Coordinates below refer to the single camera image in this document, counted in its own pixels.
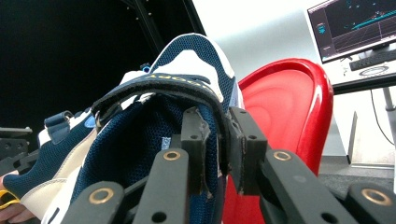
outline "computer monitor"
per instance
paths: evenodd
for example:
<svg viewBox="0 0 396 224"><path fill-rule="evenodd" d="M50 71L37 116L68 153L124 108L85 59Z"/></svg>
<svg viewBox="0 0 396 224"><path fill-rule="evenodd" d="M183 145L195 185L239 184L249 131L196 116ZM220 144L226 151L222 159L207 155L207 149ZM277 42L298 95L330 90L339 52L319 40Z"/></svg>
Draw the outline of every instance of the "computer monitor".
<svg viewBox="0 0 396 224"><path fill-rule="evenodd" d="M396 42L396 0L328 0L307 19L322 63Z"/></svg>

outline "black panel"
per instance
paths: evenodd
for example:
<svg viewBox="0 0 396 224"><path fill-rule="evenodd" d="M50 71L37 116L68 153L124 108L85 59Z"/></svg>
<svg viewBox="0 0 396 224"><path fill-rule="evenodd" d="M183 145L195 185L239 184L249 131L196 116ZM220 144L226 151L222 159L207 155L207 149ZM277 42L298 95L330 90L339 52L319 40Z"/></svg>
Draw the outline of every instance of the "black panel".
<svg viewBox="0 0 396 224"><path fill-rule="evenodd" d="M182 1L143 2L165 44L194 32ZM136 12L121 1L2 0L0 127L29 126L36 149L45 118L91 106L156 56Z"/></svg>

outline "sneaker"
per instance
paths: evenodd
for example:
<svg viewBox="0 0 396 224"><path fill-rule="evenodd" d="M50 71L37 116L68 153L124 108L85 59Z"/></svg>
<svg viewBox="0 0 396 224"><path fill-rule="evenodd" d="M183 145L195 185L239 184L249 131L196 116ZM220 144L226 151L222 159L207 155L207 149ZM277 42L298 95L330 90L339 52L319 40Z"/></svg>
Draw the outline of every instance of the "sneaker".
<svg viewBox="0 0 396 224"><path fill-rule="evenodd" d="M101 131L76 179L70 180L69 189L63 189L68 197L63 194L54 200L46 220L61 222L69 204L94 183L113 181L127 188L149 175L156 154L167 149L174 134L181 133L184 111L197 106L210 128L205 153L207 188L191 197L190 220L214 222L218 217L215 211L221 211L216 207L222 204L219 189L225 182L218 163L217 137L217 132L224 130L216 126L224 125L229 106L241 106L241 102L233 69L219 46L203 35L176 37L148 74L122 83L92 105Z"/></svg>

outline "white wall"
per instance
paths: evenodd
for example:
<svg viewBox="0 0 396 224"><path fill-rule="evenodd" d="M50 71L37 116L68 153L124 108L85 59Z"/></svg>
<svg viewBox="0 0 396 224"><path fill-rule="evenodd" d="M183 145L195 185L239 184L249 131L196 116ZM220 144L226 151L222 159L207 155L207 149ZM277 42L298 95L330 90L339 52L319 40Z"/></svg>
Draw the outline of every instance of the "white wall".
<svg viewBox="0 0 396 224"><path fill-rule="evenodd" d="M206 34L213 38L229 58L236 77L241 79L259 67L283 58L306 58L319 63L314 48L305 10L319 0L194 0ZM323 65L330 80L342 73L340 62ZM391 88L392 95L396 90ZM394 146L379 131L371 106L370 92L362 91L334 96L335 127L339 136L331 138L333 145L343 146L346 154L349 144L353 113L358 113L358 131L355 150L375 151L379 159L391 157L394 163ZM385 102L381 90L374 90L375 107L379 122L391 139Z"/></svg>

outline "velcro strap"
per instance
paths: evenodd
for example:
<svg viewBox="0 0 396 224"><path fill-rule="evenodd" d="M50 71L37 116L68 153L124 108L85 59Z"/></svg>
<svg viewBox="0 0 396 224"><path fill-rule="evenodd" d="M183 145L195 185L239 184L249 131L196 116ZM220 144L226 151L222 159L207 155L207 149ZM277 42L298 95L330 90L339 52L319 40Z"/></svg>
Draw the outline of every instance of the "velcro strap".
<svg viewBox="0 0 396 224"><path fill-rule="evenodd" d="M93 103L92 113L96 117L97 127L104 123L102 120L108 120L108 117L114 116L114 110L127 99L134 95L144 93L164 93L174 96L184 97L194 102L207 105L213 112L218 128L219 139L219 160L224 163L221 171L226 173L226 148L230 146L229 130L227 127L226 117L219 102L217 95L205 84L207 78L191 75L170 75L170 74L148 74L134 78L128 82L119 85L107 95Z"/></svg>
<svg viewBox="0 0 396 224"><path fill-rule="evenodd" d="M61 112L59 114L56 114L54 116L51 116L47 119L44 119L44 125L46 127L51 127L60 123L63 123L65 121L68 121L70 118L73 117L72 112L66 110L64 112Z"/></svg>

